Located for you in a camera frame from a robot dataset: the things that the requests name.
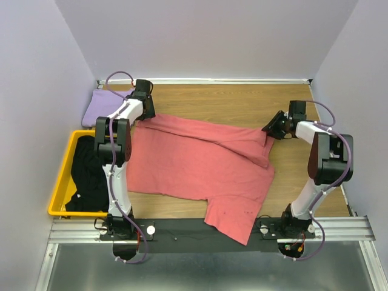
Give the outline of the red t shirt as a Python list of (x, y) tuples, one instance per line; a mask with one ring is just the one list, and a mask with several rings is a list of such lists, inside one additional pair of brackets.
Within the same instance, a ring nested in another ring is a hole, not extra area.
[(275, 176), (261, 129), (158, 114), (137, 123), (127, 188), (207, 202), (206, 224), (246, 245)]

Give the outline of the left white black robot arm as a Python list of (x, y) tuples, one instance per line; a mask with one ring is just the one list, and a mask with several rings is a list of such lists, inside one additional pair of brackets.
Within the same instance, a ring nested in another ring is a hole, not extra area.
[(155, 117), (153, 84), (145, 79), (134, 82), (134, 90), (122, 97), (122, 104), (95, 124), (95, 153), (101, 161), (109, 196), (108, 215), (101, 239), (128, 241), (138, 229), (133, 224), (132, 204), (127, 194), (127, 164), (132, 152), (131, 127), (135, 121)]

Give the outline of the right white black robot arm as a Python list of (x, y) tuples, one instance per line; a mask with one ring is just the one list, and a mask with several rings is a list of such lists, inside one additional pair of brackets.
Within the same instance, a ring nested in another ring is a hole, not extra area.
[(333, 124), (310, 121), (307, 101), (292, 100), (287, 112), (280, 110), (262, 129), (267, 136), (282, 140), (286, 135), (310, 144), (308, 180), (301, 193), (279, 218), (259, 219), (267, 239), (295, 238), (312, 232), (314, 214), (326, 196), (353, 175), (353, 137), (334, 131)]

